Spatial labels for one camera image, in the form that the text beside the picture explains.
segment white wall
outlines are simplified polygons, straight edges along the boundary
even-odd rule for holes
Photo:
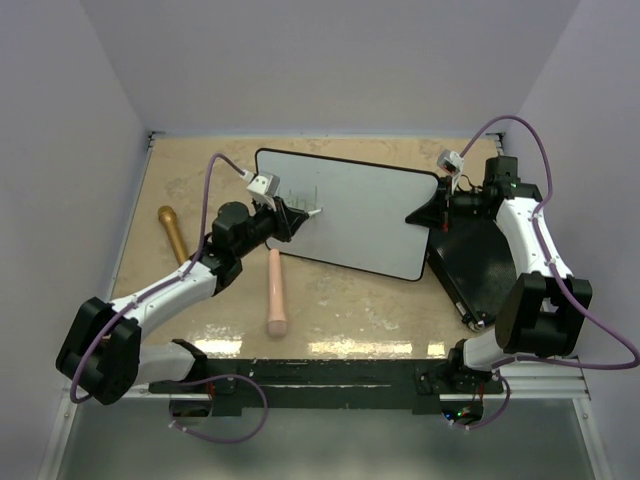
[[[145,126],[471,133],[518,111],[578,0],[82,0]]]
[[[591,281],[593,311],[640,345],[640,2],[583,0],[520,114],[539,129],[553,167],[549,227],[574,274]],[[524,178],[542,162],[518,125],[507,151]],[[631,355],[595,327],[579,352],[592,362]],[[598,427],[619,480],[640,471],[640,371],[585,372]]]
[[[61,396],[54,360],[105,294],[144,130],[77,0],[0,3],[0,464],[34,478]]]

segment purple cable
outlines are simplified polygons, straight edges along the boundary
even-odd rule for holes
[[[500,415],[504,413],[504,411],[507,409],[507,406],[509,405],[509,400],[511,399],[511,385],[509,385],[509,382],[507,381],[506,378],[500,375],[500,372],[496,372],[496,375],[498,376],[498,380],[502,382],[506,390],[506,397],[504,399],[504,402],[502,402],[502,405],[500,405],[500,408],[489,418],[485,420],[480,420],[478,423],[475,423],[473,425],[462,425],[461,423],[455,423],[455,422],[451,425],[456,426],[458,428],[462,428],[464,430],[475,430],[476,428],[481,428],[489,425],[491,422],[493,422],[495,419],[497,419]]]
[[[231,161],[226,155],[223,155],[222,153],[215,153],[211,157],[211,159],[209,160],[209,165],[207,166],[207,173],[205,174],[205,178],[204,178],[204,195],[203,195],[203,198],[202,198],[202,214],[201,214],[201,217],[200,217],[200,241],[198,243],[198,250],[196,250],[196,253],[193,255],[193,258],[191,259],[191,263],[189,263],[189,265],[187,266],[187,268],[185,269],[185,271],[184,271],[184,273],[182,275],[176,275],[175,277],[170,278],[170,279],[168,279],[168,280],[156,285],[155,287],[150,288],[146,292],[140,294],[138,296],[138,298],[137,298],[138,302],[142,302],[142,301],[146,300],[147,298],[149,298],[151,295],[154,295],[154,294],[158,293],[160,290],[168,287],[169,285],[173,285],[174,283],[184,279],[184,277],[186,277],[189,274],[189,272],[191,272],[191,270],[193,269],[194,265],[196,264],[196,262],[200,258],[200,255],[202,253],[202,248],[204,247],[204,236],[205,236],[204,232],[205,232],[206,224],[207,224],[207,202],[209,200],[209,182],[211,181],[211,174],[213,172],[213,164],[215,163],[215,161],[218,158],[220,158],[220,159],[224,160],[225,162],[227,162],[227,164],[229,164],[229,166],[231,168],[233,168],[239,175],[242,175],[244,173],[244,171],[240,167],[238,167],[235,163],[233,163],[233,161]],[[102,327],[102,330],[100,330],[100,332],[98,332],[96,337],[93,339],[93,341],[91,342],[91,344],[87,348],[87,351],[84,353],[84,355],[80,359],[80,363],[78,364],[78,368],[76,368],[76,371],[73,374],[73,379],[71,380],[71,390],[69,392],[69,398],[71,399],[71,401],[73,403],[86,402],[87,400],[89,400],[91,398],[91,395],[85,395],[82,398],[78,398],[78,385],[80,384],[80,377],[82,376],[82,372],[84,371],[85,367],[87,366],[89,358],[91,357],[91,355],[93,354],[95,349],[98,347],[98,344],[100,343],[102,338],[105,335],[107,335],[109,332],[111,332],[111,330],[122,319],[122,317],[124,315],[126,315],[127,313],[129,313],[129,311],[131,311],[135,306],[136,306],[135,302],[130,302],[127,305],[125,305],[122,310],[117,312],[111,318],[111,320],[109,320],[106,323],[106,325],[104,327]]]
[[[209,378],[205,378],[204,380],[195,380],[193,382],[175,382],[176,385],[181,385],[183,387],[195,387],[196,385],[203,385],[205,383],[210,383],[210,382],[215,382],[216,380],[222,380],[225,378],[237,378],[238,380],[243,380],[245,382],[247,382],[248,384],[250,384],[253,388],[255,388],[258,393],[260,394],[260,398],[262,399],[262,417],[260,418],[260,422],[258,422],[258,425],[256,425],[256,427],[251,430],[249,433],[247,433],[246,435],[243,435],[241,437],[238,438],[221,438],[221,437],[213,437],[211,435],[207,435],[206,433],[202,433],[202,432],[198,432],[197,430],[192,430],[191,428],[187,428],[184,425],[182,425],[181,423],[179,423],[175,417],[173,416],[173,412],[171,411],[171,409],[169,409],[169,418],[171,419],[171,423],[169,424],[169,427],[176,427],[178,430],[182,431],[183,433],[188,433],[189,435],[192,435],[194,437],[197,437],[201,440],[206,440],[208,442],[212,442],[212,443],[224,443],[224,444],[232,444],[232,443],[242,443],[245,442],[247,440],[249,440],[250,438],[253,438],[256,436],[256,434],[262,430],[262,427],[264,426],[265,422],[267,421],[267,417],[269,416],[269,405],[267,404],[267,396],[264,394],[264,391],[262,390],[262,388],[260,388],[260,385],[258,385],[256,382],[254,382],[253,380],[251,380],[249,377],[245,377],[243,375],[236,375],[234,373],[228,373],[226,375],[216,375],[215,377],[209,377]]]
[[[504,403],[502,404],[502,406],[498,409],[498,411],[496,413],[494,413],[487,420],[481,421],[480,423],[478,423],[476,425],[473,425],[473,426],[470,425],[469,426],[469,430],[474,429],[474,428],[482,427],[482,426],[487,425],[488,423],[494,421],[507,408],[507,405],[509,404],[509,398],[511,397],[511,388],[509,387],[509,383],[506,381],[506,379],[504,377],[502,377],[502,375],[500,374],[500,370],[499,369],[500,369],[500,367],[503,367],[504,365],[508,365],[508,364],[516,362],[516,361],[529,361],[529,362],[546,363],[546,364],[550,364],[550,365],[561,365],[561,366],[564,366],[564,367],[584,368],[584,369],[588,369],[588,370],[626,370],[626,369],[630,369],[630,368],[635,368],[638,365],[640,365],[640,352],[638,352],[638,348],[628,338],[626,338],[623,335],[621,335],[620,333],[618,333],[614,328],[605,325],[602,322],[602,320],[600,320],[593,313],[591,313],[589,310],[584,308],[584,306],[582,306],[582,304],[580,304],[580,302],[578,302],[578,300],[576,300],[576,298],[573,296],[573,294],[569,291],[569,289],[565,285],[564,281],[562,280],[562,277],[560,277],[560,273],[558,272],[558,269],[556,268],[555,264],[552,261],[551,252],[549,251],[549,247],[547,245],[547,242],[545,241],[544,236],[542,235],[542,231],[540,229],[540,225],[538,224],[538,213],[540,212],[540,210],[542,210],[542,208],[544,208],[544,206],[547,203],[549,203],[549,201],[553,197],[553,180],[551,178],[551,165],[549,163],[549,157],[547,156],[547,151],[545,150],[544,145],[542,144],[542,140],[540,139],[540,135],[538,135],[538,132],[536,132],[536,130],[533,128],[533,126],[529,122],[527,122],[526,120],[524,120],[524,119],[522,119],[522,118],[520,118],[520,117],[518,117],[516,115],[500,115],[499,117],[496,117],[496,118],[494,118],[492,120],[489,120],[487,123],[485,123],[482,126],[482,128],[480,130],[478,130],[478,133],[476,133],[473,136],[473,138],[469,141],[467,146],[464,147],[464,149],[462,150],[462,153],[460,153],[460,156],[464,157],[467,154],[467,152],[469,151],[469,149],[476,142],[476,140],[478,140],[478,138],[480,138],[480,136],[491,125],[493,125],[494,123],[499,122],[501,120],[515,120],[516,122],[524,125],[524,127],[527,130],[529,130],[529,132],[533,136],[536,144],[538,145],[538,148],[540,149],[540,154],[542,155],[542,161],[544,162],[544,169],[545,169],[545,173],[546,173],[546,176],[547,176],[547,195],[542,199],[542,202],[540,202],[536,206],[536,208],[533,210],[533,214],[532,214],[533,230],[534,230],[534,232],[536,234],[536,239],[540,243],[540,247],[542,248],[542,252],[544,253],[545,260],[547,261],[547,263],[549,265],[549,270],[551,270],[551,273],[553,274],[553,278],[555,279],[556,283],[558,284],[558,287],[560,288],[560,291],[565,296],[565,298],[569,301],[571,306],[573,306],[576,310],[578,310],[578,312],[580,312],[581,315],[584,315],[586,318],[591,320],[595,325],[597,325],[599,328],[604,330],[606,333],[608,333],[613,338],[615,338],[617,341],[619,341],[622,345],[624,345],[633,354],[633,360],[630,361],[630,362],[627,362],[627,363],[602,365],[602,364],[597,364],[597,363],[568,362],[568,361],[565,361],[565,360],[555,360],[555,359],[551,359],[551,358],[538,358],[538,357],[534,357],[534,356],[531,356],[531,355],[521,355],[521,356],[516,355],[515,357],[506,358],[504,360],[496,362],[491,367],[492,367],[493,370],[496,370],[496,374],[498,375],[498,378],[501,379],[502,382],[507,387],[507,397],[506,397]]]

